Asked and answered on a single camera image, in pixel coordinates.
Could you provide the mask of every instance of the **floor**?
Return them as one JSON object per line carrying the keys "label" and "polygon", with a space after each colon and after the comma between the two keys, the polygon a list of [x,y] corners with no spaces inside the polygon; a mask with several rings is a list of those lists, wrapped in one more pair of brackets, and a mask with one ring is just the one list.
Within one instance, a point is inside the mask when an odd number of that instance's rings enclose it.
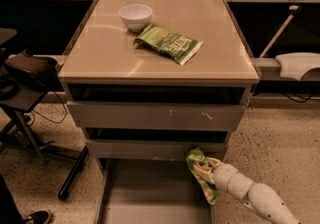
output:
{"label": "floor", "polygon": [[[253,180],[273,187],[304,224],[319,220],[319,106],[319,99],[300,104],[281,97],[254,97],[224,159]],[[36,110],[55,121],[63,116],[62,106],[56,103],[44,102]],[[0,127],[6,121],[0,112]],[[61,124],[54,124],[35,114],[32,127],[45,141],[55,140],[73,149],[84,145],[81,130],[70,115]],[[57,194],[72,162],[51,159],[43,165],[35,154],[9,148],[0,153],[0,162],[0,173],[22,215],[50,209],[56,224],[93,223],[102,187],[102,173],[95,159],[87,159],[65,201]],[[269,223],[227,194],[220,196],[214,214],[217,224]]]}

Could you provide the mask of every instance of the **bowl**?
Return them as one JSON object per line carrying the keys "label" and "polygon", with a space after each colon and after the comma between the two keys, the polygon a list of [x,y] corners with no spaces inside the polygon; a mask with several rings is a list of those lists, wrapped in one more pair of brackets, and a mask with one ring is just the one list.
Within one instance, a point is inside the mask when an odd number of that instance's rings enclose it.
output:
{"label": "bowl", "polygon": [[119,11],[122,22],[133,32],[140,32],[151,22],[152,8],[143,4],[129,4]]}

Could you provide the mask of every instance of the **sneaker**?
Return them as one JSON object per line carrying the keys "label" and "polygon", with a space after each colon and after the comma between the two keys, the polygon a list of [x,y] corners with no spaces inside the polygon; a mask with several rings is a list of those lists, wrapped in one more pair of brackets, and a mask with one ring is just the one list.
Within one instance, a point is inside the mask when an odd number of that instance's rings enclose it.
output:
{"label": "sneaker", "polygon": [[27,216],[24,222],[28,224],[48,224],[51,217],[50,211],[37,211]]}

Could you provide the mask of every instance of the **countertop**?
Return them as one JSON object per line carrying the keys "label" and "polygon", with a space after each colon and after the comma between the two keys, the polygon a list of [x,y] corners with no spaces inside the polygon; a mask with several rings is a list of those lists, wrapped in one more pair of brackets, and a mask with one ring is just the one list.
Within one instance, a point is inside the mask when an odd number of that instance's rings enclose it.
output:
{"label": "countertop", "polygon": [[[184,66],[153,50],[135,49],[137,36],[120,8],[153,8],[152,23],[204,44]],[[200,81],[255,83],[258,75],[223,0],[99,0],[59,73],[63,81]]]}

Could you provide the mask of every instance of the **robotic arm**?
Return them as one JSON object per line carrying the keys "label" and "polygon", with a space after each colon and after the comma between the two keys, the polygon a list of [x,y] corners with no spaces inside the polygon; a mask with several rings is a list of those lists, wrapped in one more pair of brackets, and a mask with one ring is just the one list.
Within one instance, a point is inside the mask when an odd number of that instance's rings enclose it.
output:
{"label": "robotic arm", "polygon": [[194,171],[219,191],[229,193],[244,206],[273,224],[301,224],[280,196],[268,185],[256,183],[230,164],[207,158],[208,166],[194,163]]}

